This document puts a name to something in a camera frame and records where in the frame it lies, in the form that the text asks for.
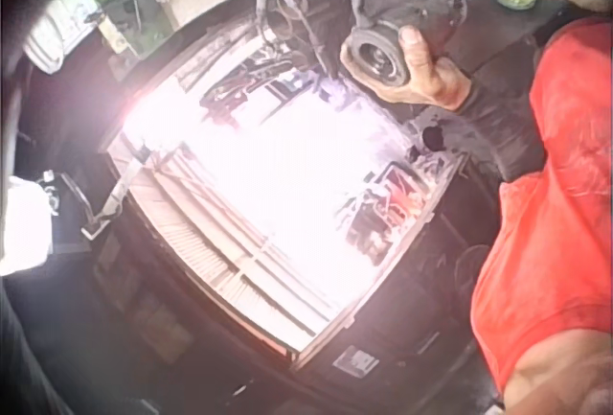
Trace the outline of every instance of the red object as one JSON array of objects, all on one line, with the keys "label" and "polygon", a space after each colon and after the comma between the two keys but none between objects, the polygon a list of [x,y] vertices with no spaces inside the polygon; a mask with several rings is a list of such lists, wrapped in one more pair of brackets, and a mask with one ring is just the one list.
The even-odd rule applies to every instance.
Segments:
[{"label": "red object", "polygon": [[543,339],[611,333],[611,36],[610,23],[571,24],[536,72],[531,103],[547,164],[502,187],[502,228],[472,299],[500,390]]}]

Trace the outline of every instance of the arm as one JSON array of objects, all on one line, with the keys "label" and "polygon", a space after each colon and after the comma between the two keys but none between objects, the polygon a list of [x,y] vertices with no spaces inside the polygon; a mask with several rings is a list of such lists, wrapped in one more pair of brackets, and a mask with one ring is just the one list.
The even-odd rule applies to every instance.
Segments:
[{"label": "arm", "polygon": [[501,97],[473,81],[456,113],[488,142],[503,180],[513,182],[542,171],[547,153],[538,133],[528,95]]}]

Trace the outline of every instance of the engine part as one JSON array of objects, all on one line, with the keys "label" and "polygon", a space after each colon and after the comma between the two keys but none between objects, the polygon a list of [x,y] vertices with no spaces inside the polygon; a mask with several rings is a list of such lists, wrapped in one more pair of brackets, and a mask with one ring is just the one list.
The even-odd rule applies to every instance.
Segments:
[{"label": "engine part", "polygon": [[398,32],[406,26],[418,28],[435,56],[465,19],[465,0],[352,0],[355,27],[349,51],[372,78],[390,86],[409,81]]}]

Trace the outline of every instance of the red shirt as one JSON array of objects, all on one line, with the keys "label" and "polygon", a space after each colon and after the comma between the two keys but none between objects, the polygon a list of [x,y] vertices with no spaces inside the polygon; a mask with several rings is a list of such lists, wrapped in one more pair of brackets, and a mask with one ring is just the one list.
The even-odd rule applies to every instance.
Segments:
[{"label": "red shirt", "polygon": [[545,51],[531,104],[548,159],[505,184],[472,327],[504,390],[521,356],[571,329],[611,333],[611,24],[579,22]]}]

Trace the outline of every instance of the person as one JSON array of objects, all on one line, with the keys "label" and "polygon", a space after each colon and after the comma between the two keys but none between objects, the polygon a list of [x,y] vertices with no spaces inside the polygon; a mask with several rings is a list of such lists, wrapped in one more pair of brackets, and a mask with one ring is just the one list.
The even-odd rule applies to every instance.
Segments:
[{"label": "person", "polygon": [[[570,0],[610,12],[613,0]],[[482,267],[471,325],[507,413],[613,413],[611,358],[611,36],[608,17],[556,32],[526,99],[501,98],[414,28],[399,33],[411,79],[367,76],[391,103],[434,104],[467,120],[502,174],[502,225]]]}]

